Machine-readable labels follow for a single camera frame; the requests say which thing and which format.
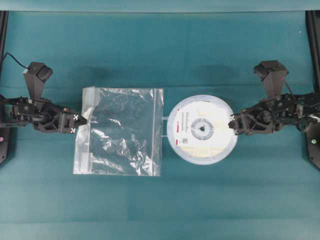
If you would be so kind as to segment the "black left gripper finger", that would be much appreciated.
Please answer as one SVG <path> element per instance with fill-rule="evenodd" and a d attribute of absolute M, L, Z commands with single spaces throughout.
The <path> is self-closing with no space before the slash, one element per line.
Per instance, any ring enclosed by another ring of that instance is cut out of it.
<path fill-rule="evenodd" d="M 83 126 L 86 125 L 88 122 L 88 120 L 85 117 L 79 114 L 74 114 L 71 120 L 73 126 Z"/>
<path fill-rule="evenodd" d="M 69 133 L 70 134 L 75 134 L 78 128 L 79 128 L 78 124 L 69 125 Z"/>

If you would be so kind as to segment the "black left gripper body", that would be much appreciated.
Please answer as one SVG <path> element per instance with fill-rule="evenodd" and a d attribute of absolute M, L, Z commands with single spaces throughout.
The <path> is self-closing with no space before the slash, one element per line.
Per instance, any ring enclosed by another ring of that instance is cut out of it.
<path fill-rule="evenodd" d="M 70 108 L 56 105 L 45 98 L 8 98 L 7 105 L 8 128 L 32 125 L 42 133 L 69 133 L 69 125 L 73 124 L 74 112 Z"/>

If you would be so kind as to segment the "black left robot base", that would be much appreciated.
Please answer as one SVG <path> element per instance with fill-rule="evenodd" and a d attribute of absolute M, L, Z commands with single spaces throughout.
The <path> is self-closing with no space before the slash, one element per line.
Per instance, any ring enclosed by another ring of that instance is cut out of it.
<path fill-rule="evenodd" d="M 16 152 L 17 131 L 15 128 L 0 129 L 0 165 L 12 160 Z"/>

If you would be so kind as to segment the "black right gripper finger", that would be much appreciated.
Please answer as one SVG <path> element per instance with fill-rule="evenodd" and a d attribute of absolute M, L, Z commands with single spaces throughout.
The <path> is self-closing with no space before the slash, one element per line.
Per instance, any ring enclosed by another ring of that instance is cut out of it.
<path fill-rule="evenodd" d="M 242 123 L 242 117 L 241 114 L 232 114 L 230 116 L 230 122 L 229 125 L 240 125 Z"/>
<path fill-rule="evenodd" d="M 231 126 L 231 128 L 233 129 L 235 135 L 239 136 L 242 134 L 242 126 L 241 125 L 233 124 Z"/>

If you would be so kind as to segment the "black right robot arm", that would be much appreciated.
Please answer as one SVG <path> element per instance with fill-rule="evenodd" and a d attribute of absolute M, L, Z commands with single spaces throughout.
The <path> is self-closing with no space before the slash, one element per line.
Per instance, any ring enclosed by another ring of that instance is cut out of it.
<path fill-rule="evenodd" d="M 236 135 L 272 134 L 284 126 L 307 132 L 320 122 L 320 94 L 282 94 L 260 100 L 230 116 L 228 126 Z"/>

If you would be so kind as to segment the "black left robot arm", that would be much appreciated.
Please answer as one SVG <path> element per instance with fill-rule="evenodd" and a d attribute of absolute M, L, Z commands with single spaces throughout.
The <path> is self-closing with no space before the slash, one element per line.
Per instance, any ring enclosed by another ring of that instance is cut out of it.
<path fill-rule="evenodd" d="M 88 120 L 66 106 L 52 101 L 27 97 L 0 97 L 0 127 L 18 128 L 32 125 L 42 133 L 74 134 Z"/>

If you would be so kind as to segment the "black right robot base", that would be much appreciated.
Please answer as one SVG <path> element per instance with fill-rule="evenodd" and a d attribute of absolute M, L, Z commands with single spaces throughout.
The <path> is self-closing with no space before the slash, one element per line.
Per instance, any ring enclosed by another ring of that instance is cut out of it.
<path fill-rule="evenodd" d="M 313 125 L 306 136 L 306 149 L 308 160 L 320 169 L 320 124 Z"/>

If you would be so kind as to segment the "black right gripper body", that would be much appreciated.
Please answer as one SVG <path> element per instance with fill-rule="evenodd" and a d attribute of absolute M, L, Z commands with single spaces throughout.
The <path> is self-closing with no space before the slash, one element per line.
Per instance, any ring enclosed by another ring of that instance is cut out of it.
<path fill-rule="evenodd" d="M 238 114 L 238 133 L 247 136 L 272 134 L 285 125 L 296 125 L 303 117 L 303 105 L 292 94 L 266 98 Z"/>

